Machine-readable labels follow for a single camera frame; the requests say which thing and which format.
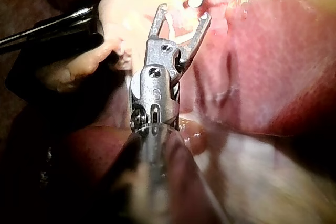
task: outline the screw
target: screw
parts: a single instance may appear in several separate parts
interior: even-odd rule
[[[151,68],[148,71],[148,74],[152,78],[157,78],[157,77],[159,77],[161,75],[161,70],[159,68]]]
[[[173,51],[173,46],[171,44],[165,44],[161,46],[161,51],[163,51],[164,53],[171,52]]]
[[[131,116],[130,126],[132,130],[139,128],[141,125],[147,123],[146,113],[140,109],[135,109]]]

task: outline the metal grasper jaw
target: metal grasper jaw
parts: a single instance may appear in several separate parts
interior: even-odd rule
[[[150,29],[144,67],[135,73],[130,84],[131,129],[145,124],[165,123],[179,130],[179,80],[192,63],[210,27],[211,16],[204,13],[195,35],[187,45],[160,38],[168,13],[167,4],[157,8]]]

